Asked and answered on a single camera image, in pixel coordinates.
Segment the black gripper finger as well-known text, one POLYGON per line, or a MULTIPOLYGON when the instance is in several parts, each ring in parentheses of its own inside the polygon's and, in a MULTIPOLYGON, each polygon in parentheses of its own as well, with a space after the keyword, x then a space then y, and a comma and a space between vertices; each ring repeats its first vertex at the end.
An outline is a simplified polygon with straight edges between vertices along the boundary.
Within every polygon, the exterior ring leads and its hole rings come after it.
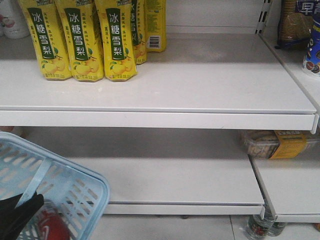
POLYGON ((0 201, 0 239, 16 240, 25 225, 44 205, 44 196, 35 193, 16 207, 22 193, 0 201))

